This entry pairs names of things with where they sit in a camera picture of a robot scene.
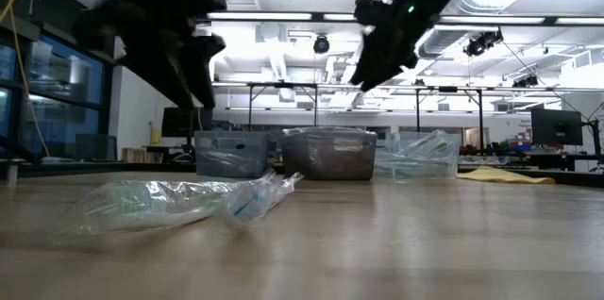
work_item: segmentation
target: glass window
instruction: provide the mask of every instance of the glass window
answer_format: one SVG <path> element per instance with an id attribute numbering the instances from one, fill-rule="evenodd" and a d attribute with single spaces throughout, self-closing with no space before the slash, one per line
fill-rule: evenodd
<path id="1" fill-rule="evenodd" d="M 0 44 L 0 79 L 14 79 L 16 63 L 17 52 L 15 49 Z"/>
<path id="2" fill-rule="evenodd" d="M 0 89 L 0 135 L 8 135 L 8 117 L 10 115 L 10 91 Z"/>
<path id="3" fill-rule="evenodd" d="M 57 158 L 73 158 L 76 153 L 76 135 L 98 134 L 99 111 L 31 95 L 42 137 L 50 155 Z M 25 111 L 23 144 L 36 154 L 43 154 L 31 109 Z"/>
<path id="4" fill-rule="evenodd" d="M 31 51 L 29 85 L 77 101 L 101 103 L 103 63 L 41 36 Z"/>

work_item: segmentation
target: plastic storage bin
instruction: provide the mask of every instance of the plastic storage bin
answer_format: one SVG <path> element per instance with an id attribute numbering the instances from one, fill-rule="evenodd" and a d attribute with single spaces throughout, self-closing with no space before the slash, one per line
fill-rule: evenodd
<path id="1" fill-rule="evenodd" d="M 268 142 L 265 132 L 196 131 L 197 174 L 261 177 L 268 168 Z"/>
<path id="2" fill-rule="evenodd" d="M 375 176 L 456 178 L 460 147 L 460 135 L 443 131 L 395 133 L 387 148 L 376 153 Z"/>
<path id="3" fill-rule="evenodd" d="M 378 136 L 353 129 L 301 128 L 281 139 L 285 174 L 312 180 L 370 180 Z"/>

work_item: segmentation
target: table surface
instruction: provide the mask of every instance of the table surface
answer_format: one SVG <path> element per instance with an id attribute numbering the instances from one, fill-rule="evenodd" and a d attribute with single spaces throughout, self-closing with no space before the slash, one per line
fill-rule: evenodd
<path id="1" fill-rule="evenodd" d="M 116 173 L 0 190 L 3 299 L 602 299 L 604 192 L 472 181 L 303 181 L 245 232 L 216 220 L 52 246 Z"/>

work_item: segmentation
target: wooden table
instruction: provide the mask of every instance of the wooden table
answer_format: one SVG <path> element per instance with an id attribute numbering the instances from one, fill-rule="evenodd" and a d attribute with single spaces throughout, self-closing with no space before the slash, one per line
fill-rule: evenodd
<path id="1" fill-rule="evenodd" d="M 604 193 L 470 181 L 309 182 L 244 233 L 215 220 L 53 247 L 119 173 L 0 192 L 1 299 L 602 299 Z"/>

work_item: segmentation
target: yellow cloth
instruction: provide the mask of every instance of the yellow cloth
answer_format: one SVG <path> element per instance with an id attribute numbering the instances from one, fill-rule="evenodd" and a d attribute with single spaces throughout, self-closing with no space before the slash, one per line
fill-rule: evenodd
<path id="1" fill-rule="evenodd" d="M 506 172 L 501 169 L 484 167 L 476 169 L 471 173 L 457 174 L 458 178 L 471 179 L 483 182 L 497 183 L 524 183 L 524 184 L 555 184 L 556 181 L 550 177 L 532 178 L 517 173 Z"/>

